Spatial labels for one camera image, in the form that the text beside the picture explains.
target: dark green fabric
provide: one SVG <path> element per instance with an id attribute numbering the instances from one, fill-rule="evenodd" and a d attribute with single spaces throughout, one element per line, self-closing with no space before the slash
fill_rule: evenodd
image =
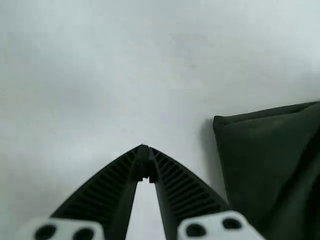
<path id="1" fill-rule="evenodd" d="M 320 103 L 216 116 L 227 197 L 267 240 L 320 240 Z"/>

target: dark green bag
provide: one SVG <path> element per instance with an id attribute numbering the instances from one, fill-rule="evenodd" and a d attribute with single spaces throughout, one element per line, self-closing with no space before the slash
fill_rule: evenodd
<path id="1" fill-rule="evenodd" d="M 267 240 L 320 240 L 320 103 L 216 116 L 227 197 Z"/>

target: screw hole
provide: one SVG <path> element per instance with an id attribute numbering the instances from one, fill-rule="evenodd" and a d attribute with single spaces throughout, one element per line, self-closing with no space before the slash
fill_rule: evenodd
<path id="1" fill-rule="evenodd" d="M 241 223 L 234 218 L 226 218 L 222 222 L 225 229 L 240 229 L 242 227 Z"/>
<path id="2" fill-rule="evenodd" d="M 57 227 L 53 224 L 47 224 L 40 227 L 34 234 L 36 240 L 48 240 L 56 233 Z"/>
<path id="3" fill-rule="evenodd" d="M 202 237 L 207 234 L 206 229 L 200 224 L 193 223 L 186 228 L 188 237 Z"/>
<path id="4" fill-rule="evenodd" d="M 94 231 L 90 228 L 82 228 L 73 235 L 73 240 L 91 240 L 94 237 Z"/>

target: white background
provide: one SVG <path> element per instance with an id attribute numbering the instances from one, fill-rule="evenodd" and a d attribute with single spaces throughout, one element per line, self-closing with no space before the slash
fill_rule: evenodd
<path id="1" fill-rule="evenodd" d="M 225 198 L 213 116 L 319 100 L 319 12 L 318 0 L 1 0 L 1 239 L 141 143 Z M 147 182 L 127 239 L 164 239 Z"/>

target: white surface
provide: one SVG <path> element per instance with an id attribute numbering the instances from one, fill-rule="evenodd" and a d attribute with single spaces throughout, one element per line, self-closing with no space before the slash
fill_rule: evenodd
<path id="1" fill-rule="evenodd" d="M 223 225 L 225 219 L 237 220 L 241 228 L 225 229 Z M 177 240 L 194 240 L 194 237 L 187 234 L 188 226 L 193 224 L 202 226 L 206 231 L 206 234 L 199 237 L 198 240 L 264 240 L 247 219 L 236 211 L 224 211 L 185 219 L 178 228 Z"/>
<path id="2" fill-rule="evenodd" d="M 105 240 L 104 230 L 101 224 L 94 221 L 80 221 L 59 218 L 37 217 L 30 219 L 16 232 L 14 240 L 35 240 L 35 233 L 43 226 L 56 227 L 50 240 L 73 240 L 73 236 L 81 229 L 93 231 L 92 240 Z"/>
<path id="3" fill-rule="evenodd" d="M 212 116 L 318 100 L 317 0 L 2 0 L 0 233 L 141 144 L 225 197 Z M 152 185 L 128 238 L 163 239 Z"/>

